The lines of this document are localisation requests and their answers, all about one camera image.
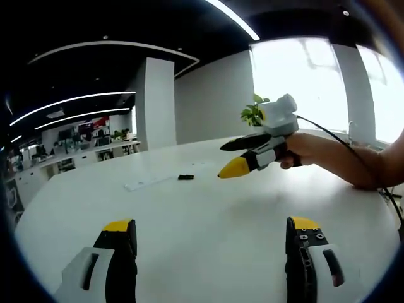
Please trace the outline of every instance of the yellow fingertip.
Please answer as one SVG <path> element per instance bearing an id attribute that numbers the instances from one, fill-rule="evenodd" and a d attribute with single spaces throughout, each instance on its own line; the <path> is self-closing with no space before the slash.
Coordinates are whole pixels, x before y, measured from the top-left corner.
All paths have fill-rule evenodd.
<path id="1" fill-rule="evenodd" d="M 221 179 L 241 177 L 250 173 L 247 160 L 237 157 L 231 160 L 218 174 Z"/>

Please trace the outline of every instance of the ceiling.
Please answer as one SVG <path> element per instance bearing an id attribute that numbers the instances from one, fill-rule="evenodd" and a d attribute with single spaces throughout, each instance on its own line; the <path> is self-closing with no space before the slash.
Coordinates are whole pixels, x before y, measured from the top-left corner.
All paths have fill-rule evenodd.
<path id="1" fill-rule="evenodd" d="M 351 17 L 346 18 L 342 14 L 340 3 L 344 1 L 222 2 L 245 20 L 261 40 L 324 35 L 338 43 L 351 44 L 354 40 L 372 46 L 371 33 L 360 21 L 360 15 L 352 11 Z M 0 58 L 3 71 L 0 123 L 6 129 L 1 141 L 20 134 L 34 135 L 34 127 L 51 122 L 46 115 L 60 108 L 68 117 L 133 106 L 135 97 L 86 98 L 41 110 L 9 126 L 20 116 L 47 104 L 127 90 L 146 57 L 174 61 L 176 74 L 196 62 L 182 54 L 200 61 L 177 75 L 181 77 L 204 64 L 244 51 L 254 42 L 204 0 L 116 0 L 104 6 L 99 2 L 57 6 L 33 3 L 24 4 L 23 8 L 19 3 L 8 3 L 3 11 L 7 13 L 2 16 L 1 27 L 8 30 L 2 33 L 5 49 Z M 116 41 L 154 45 L 182 54 L 115 45 Z M 85 42 L 99 43 L 61 49 L 42 57 L 52 50 Z"/>

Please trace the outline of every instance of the ceiling light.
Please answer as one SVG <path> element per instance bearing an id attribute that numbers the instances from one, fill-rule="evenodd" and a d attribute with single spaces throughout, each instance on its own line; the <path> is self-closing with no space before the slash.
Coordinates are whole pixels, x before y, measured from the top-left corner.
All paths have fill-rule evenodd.
<path id="1" fill-rule="evenodd" d="M 94 93 L 92 95 L 85 95 L 85 96 L 80 96 L 80 97 L 75 97 L 75 98 L 70 98 L 70 99 L 66 99 L 66 100 L 62 100 L 62 101 L 58 101 L 52 104 L 48 104 L 45 105 L 39 109 L 35 109 L 27 114 L 25 114 L 24 116 L 19 117 L 17 120 L 14 120 L 10 126 L 13 126 L 14 124 L 16 124 L 18 121 L 21 121 L 22 119 L 28 117 L 29 115 L 32 115 L 42 109 L 47 109 L 48 107 L 57 105 L 57 104 L 61 104 L 61 103 L 65 103 L 65 102 L 69 102 L 69 101 L 73 101 L 73 100 L 78 100 L 78 99 L 83 99 L 83 98 L 91 98 L 91 97 L 99 97 L 99 96 L 108 96 L 108 95 L 132 95 L 135 94 L 136 92 L 113 92 L 113 93 Z"/>
<path id="2" fill-rule="evenodd" d="M 221 3 L 219 0 L 205 0 L 205 1 L 209 2 L 214 7 L 221 10 L 223 13 L 225 13 L 230 19 L 232 19 L 243 30 L 245 30 L 251 36 L 251 38 L 253 38 L 255 41 L 259 40 L 259 36 L 256 34 L 256 32 L 254 32 L 254 30 L 243 19 L 241 19 L 236 13 L 234 13 L 226 5 Z"/>
<path id="3" fill-rule="evenodd" d="M 88 112 L 88 113 L 86 113 L 86 114 L 75 115 L 75 116 L 63 118 L 63 119 L 60 119 L 60 120 L 52 121 L 52 122 L 50 122 L 50 123 L 47 123 L 47 124 L 38 126 L 37 128 L 35 128 L 35 130 L 40 129 L 40 128 L 44 128 L 44 127 L 49 126 L 49 125 L 54 124 L 54 123 L 58 123 L 58 122 L 61 122 L 61 121 L 66 121 L 66 120 L 70 120 L 70 119 L 74 119 L 74 118 L 84 117 L 84 116 L 88 116 L 88 115 L 102 114 L 102 113 L 104 113 L 104 112 L 119 112 L 119 111 L 124 111 L 124 110 L 130 110 L 130 108 L 129 108 L 129 107 L 126 107 L 126 108 L 124 108 L 124 109 L 100 110 L 100 111 L 98 111 L 98 112 Z"/>
<path id="4" fill-rule="evenodd" d="M 15 141 L 17 141 L 17 140 L 20 139 L 21 137 L 22 137 L 22 134 L 19 135 L 17 138 L 12 139 L 11 142 L 14 143 Z"/>

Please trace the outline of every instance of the hand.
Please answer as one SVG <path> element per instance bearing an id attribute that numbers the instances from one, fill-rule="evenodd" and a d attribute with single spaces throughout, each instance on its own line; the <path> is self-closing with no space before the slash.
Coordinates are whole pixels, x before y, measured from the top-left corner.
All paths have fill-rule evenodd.
<path id="1" fill-rule="evenodd" d="M 312 150 L 316 142 L 316 136 L 306 133 L 294 133 L 286 139 L 288 150 L 300 156 L 302 165 L 313 164 Z M 294 160 L 292 157 L 285 157 L 280 160 L 280 167 L 289 169 L 293 167 Z"/>

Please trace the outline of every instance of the white cabinet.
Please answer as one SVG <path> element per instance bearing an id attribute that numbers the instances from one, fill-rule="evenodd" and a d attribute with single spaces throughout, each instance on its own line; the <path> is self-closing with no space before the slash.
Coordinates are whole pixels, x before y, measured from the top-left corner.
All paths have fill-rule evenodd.
<path id="1" fill-rule="evenodd" d="M 75 156 L 73 159 L 74 159 L 74 166 L 77 169 L 79 167 L 98 162 L 97 155 L 95 152 L 83 153 L 81 155 Z"/>
<path id="2" fill-rule="evenodd" d="M 27 208 L 29 202 L 47 182 L 47 176 L 40 169 L 28 169 L 17 173 L 15 176 L 18 194 L 20 194 L 21 202 L 24 209 Z"/>

